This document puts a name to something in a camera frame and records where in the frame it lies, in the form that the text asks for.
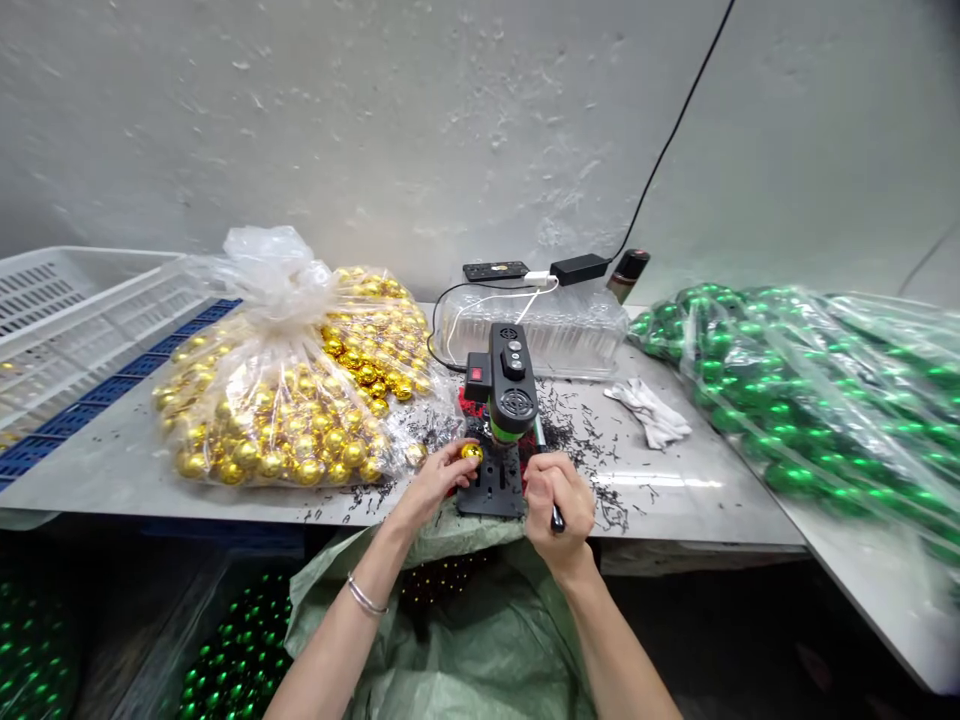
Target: bag of gold ornaments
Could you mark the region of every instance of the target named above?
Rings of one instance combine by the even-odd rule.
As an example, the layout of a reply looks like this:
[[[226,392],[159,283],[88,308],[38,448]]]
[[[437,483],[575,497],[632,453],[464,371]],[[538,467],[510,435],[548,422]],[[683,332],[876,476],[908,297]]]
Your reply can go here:
[[[154,390],[176,471],[306,487],[408,474],[419,438],[385,420],[436,382],[407,291],[385,270],[331,272],[289,227],[235,228],[224,251],[190,273],[243,304],[178,348]]]

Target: black machine base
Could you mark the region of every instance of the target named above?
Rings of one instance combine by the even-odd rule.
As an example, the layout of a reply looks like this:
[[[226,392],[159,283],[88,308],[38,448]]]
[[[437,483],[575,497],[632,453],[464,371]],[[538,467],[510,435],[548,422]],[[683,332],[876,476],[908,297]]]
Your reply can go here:
[[[526,512],[516,445],[495,446],[481,438],[483,462],[468,488],[457,488],[457,509],[468,515],[521,518]]]

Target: wrist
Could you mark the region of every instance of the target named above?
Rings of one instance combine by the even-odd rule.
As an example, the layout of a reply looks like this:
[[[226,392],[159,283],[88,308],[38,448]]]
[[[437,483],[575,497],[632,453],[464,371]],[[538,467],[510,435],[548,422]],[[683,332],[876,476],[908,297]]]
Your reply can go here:
[[[584,582],[589,582],[594,575],[599,574],[593,560],[593,551],[586,543],[562,562],[553,563],[550,572],[565,595],[575,592]]]
[[[413,544],[413,539],[417,536],[418,530],[416,523],[405,517],[403,513],[394,510],[384,519],[378,534],[384,535],[391,542],[409,547]]]

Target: spray can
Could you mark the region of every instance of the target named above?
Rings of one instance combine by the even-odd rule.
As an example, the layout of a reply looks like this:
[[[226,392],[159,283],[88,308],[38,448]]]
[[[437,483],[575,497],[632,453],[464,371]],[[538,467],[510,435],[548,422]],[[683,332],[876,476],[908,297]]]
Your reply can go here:
[[[627,295],[633,290],[633,286],[640,279],[640,273],[650,262],[650,253],[644,250],[627,250],[617,263],[617,269],[613,271],[610,279],[607,281],[607,289],[617,298],[621,305],[626,301]]]

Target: workbench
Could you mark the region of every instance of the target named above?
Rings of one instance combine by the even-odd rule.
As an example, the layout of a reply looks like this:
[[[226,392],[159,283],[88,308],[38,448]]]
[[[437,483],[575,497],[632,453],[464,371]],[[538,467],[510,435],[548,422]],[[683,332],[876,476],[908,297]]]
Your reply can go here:
[[[429,317],[432,306],[424,308]],[[627,344],[616,362],[616,377],[642,377],[693,433],[666,452],[649,450],[637,420],[603,396],[606,383],[538,381],[545,423],[572,431],[565,449],[593,484],[595,536],[769,552],[809,545],[918,680],[935,692],[957,691],[958,628],[948,614],[923,605],[908,545],[878,528],[842,526],[775,499],[701,417],[670,368]],[[238,489],[183,480],[160,443],[154,384],[147,378],[137,385],[0,493],[0,508],[365,526],[386,517],[409,482]]]

